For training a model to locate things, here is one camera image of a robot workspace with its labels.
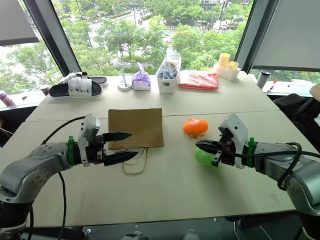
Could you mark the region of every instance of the green ball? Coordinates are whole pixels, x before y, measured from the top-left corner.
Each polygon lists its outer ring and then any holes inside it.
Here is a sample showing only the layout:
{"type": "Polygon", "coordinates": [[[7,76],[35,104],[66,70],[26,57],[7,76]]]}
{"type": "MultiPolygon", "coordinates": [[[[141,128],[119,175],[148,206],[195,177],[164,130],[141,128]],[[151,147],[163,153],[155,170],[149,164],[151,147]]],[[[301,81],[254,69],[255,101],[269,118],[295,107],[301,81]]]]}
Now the green ball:
{"type": "Polygon", "coordinates": [[[211,161],[216,156],[215,154],[208,153],[208,152],[203,151],[197,147],[194,151],[194,156],[195,156],[195,159],[197,160],[197,162],[200,163],[201,165],[211,166],[211,167],[216,168],[215,166],[213,166],[211,164],[211,161]]]}

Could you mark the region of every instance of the small bottle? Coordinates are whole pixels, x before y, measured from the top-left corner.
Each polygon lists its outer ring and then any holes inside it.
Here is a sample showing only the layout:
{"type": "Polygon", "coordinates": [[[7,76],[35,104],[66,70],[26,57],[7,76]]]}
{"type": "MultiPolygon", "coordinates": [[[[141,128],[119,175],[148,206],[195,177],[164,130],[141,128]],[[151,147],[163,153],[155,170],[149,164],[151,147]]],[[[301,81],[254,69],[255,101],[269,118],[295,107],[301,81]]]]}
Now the small bottle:
{"type": "Polygon", "coordinates": [[[15,106],[14,101],[3,90],[0,90],[0,100],[7,106],[15,106]]]}
{"type": "Polygon", "coordinates": [[[270,75],[271,75],[271,72],[269,72],[269,71],[264,70],[264,71],[260,72],[260,75],[258,77],[258,81],[256,82],[256,84],[258,85],[258,87],[260,89],[262,89],[264,87],[264,85],[268,81],[270,75]]]}
{"type": "Polygon", "coordinates": [[[40,89],[43,92],[43,94],[46,95],[46,96],[50,92],[50,87],[47,84],[40,86],[40,89]]]}

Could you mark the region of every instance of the purple packaged item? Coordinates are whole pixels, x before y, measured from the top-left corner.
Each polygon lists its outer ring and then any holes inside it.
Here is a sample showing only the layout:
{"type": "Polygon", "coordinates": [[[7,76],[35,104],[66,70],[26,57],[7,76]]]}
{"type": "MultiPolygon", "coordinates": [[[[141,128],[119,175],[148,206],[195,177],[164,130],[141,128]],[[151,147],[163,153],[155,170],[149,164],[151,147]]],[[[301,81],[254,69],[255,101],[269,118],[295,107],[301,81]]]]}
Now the purple packaged item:
{"type": "Polygon", "coordinates": [[[150,90],[150,78],[149,73],[144,71],[143,65],[138,62],[140,71],[132,75],[132,88],[138,91],[149,91],[150,90]]]}

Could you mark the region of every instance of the floor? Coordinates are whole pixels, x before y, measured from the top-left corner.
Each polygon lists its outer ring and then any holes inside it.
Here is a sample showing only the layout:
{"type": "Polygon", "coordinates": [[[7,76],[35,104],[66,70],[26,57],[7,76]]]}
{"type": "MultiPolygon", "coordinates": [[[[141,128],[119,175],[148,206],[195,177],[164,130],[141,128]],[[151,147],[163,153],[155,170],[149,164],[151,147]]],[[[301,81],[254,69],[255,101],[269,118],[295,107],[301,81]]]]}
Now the floor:
{"type": "MultiPolygon", "coordinates": [[[[297,216],[291,216],[262,225],[270,238],[259,227],[241,230],[237,224],[235,226],[238,240],[293,240],[301,222],[297,216]]],[[[120,240],[125,234],[135,231],[141,232],[149,240],[182,240],[190,229],[198,233],[201,240],[237,240],[234,223],[224,218],[87,226],[83,231],[89,232],[88,240],[120,240]]],[[[22,237],[27,239],[28,236],[23,234],[22,237]]],[[[49,239],[51,238],[32,236],[32,240],[49,239]]],[[[302,234],[298,240],[307,238],[302,234]]]]}

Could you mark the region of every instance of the white stand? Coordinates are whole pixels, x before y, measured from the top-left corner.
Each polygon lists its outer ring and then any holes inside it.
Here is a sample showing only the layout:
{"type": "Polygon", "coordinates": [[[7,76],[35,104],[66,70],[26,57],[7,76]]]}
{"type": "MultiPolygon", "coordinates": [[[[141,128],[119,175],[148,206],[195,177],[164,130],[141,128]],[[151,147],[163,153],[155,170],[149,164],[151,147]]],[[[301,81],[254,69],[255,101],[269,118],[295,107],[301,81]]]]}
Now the white stand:
{"type": "Polygon", "coordinates": [[[235,71],[231,71],[223,66],[220,66],[219,63],[215,63],[212,69],[212,71],[216,73],[219,77],[222,77],[230,82],[237,79],[240,70],[240,68],[237,68],[235,71]]]}
{"type": "Polygon", "coordinates": [[[132,85],[121,81],[118,83],[118,88],[123,92],[127,92],[132,88],[132,85]]]}
{"type": "Polygon", "coordinates": [[[124,65],[119,64],[118,66],[120,68],[122,78],[123,78],[123,80],[118,83],[118,88],[123,92],[127,92],[132,88],[132,84],[130,84],[126,81],[126,77],[125,77],[125,73],[124,73],[124,70],[125,70],[124,65]]]}

